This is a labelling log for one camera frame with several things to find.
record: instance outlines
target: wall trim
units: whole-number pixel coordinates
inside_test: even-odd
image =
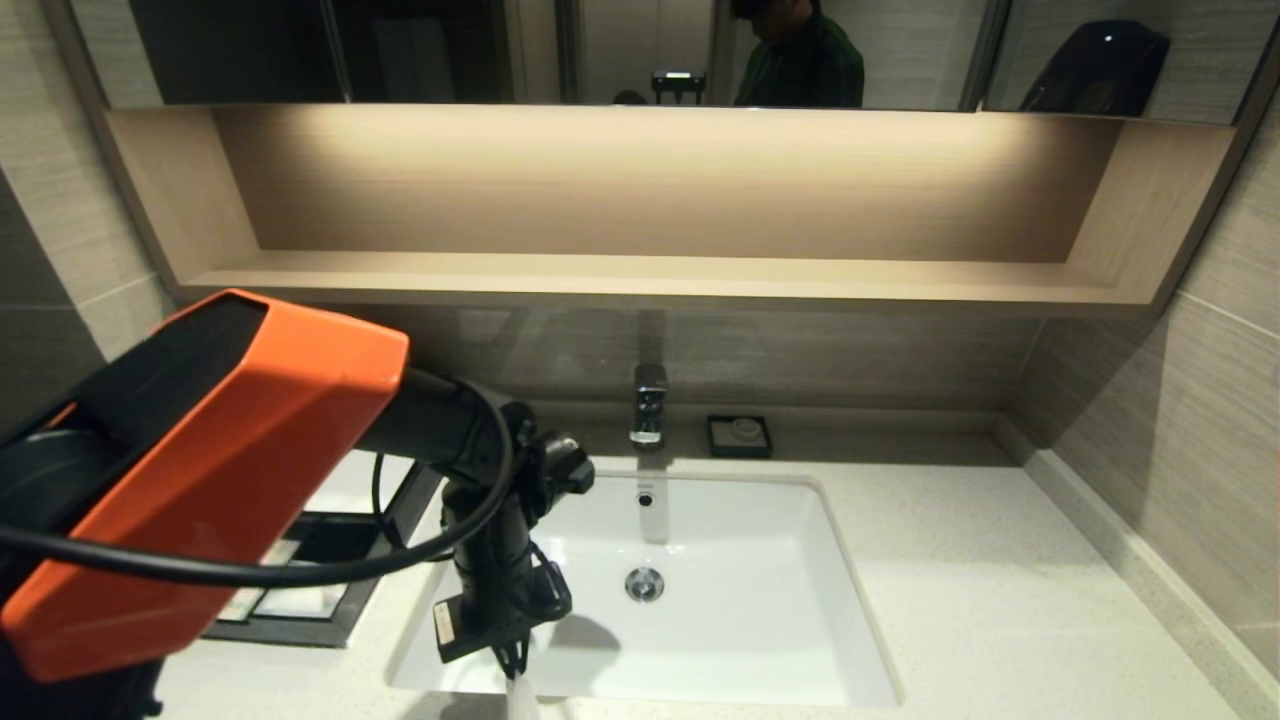
[[[1196,591],[1056,452],[1041,450],[1007,416],[992,438],[1129,584],[1242,720],[1275,720],[1280,683]]]

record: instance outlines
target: orange casing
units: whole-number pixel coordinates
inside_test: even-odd
[[[70,537],[257,562],[399,387],[403,333],[227,292],[268,307],[243,359]],[[45,561],[0,611],[0,629],[28,675],[55,682],[182,650],[234,592]]]

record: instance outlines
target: beige wall tile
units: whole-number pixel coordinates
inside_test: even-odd
[[[81,36],[111,108],[164,105],[129,0],[72,0]]]
[[[0,432],[102,365],[76,310],[0,307]]]
[[[675,402],[993,410],[1039,325],[868,313],[343,307],[404,329],[417,364],[532,398],[621,400],[645,356]]]
[[[1276,0],[1129,0],[1121,14],[1171,38],[1143,113],[1230,124],[1275,26]]]
[[[0,4],[0,165],[77,304],[152,272],[38,0]]]
[[[173,301],[156,275],[150,275],[81,305],[79,313],[97,348],[110,361],[173,314]]]
[[[1181,290],[1280,333],[1280,102],[1271,102]]]
[[[61,281],[0,173],[0,306],[70,307]]]
[[[1190,299],[1156,323],[1051,320],[1012,405],[1272,673],[1277,355]]]

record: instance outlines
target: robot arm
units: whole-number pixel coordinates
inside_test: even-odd
[[[407,356],[402,333],[228,291],[0,437],[3,687],[137,683],[129,669],[157,671],[236,587],[353,582],[449,548],[463,592],[435,612],[442,659],[490,647],[522,671],[529,629],[571,609],[556,565],[534,566],[529,529],[594,470],[572,438],[539,436],[527,406]],[[355,562],[257,566],[352,447],[447,475],[442,534]]]

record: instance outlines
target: sink drain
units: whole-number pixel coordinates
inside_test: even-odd
[[[666,584],[662,575],[653,568],[636,568],[627,573],[627,579],[622,585],[627,589],[631,600],[636,602],[653,602],[662,597]]]

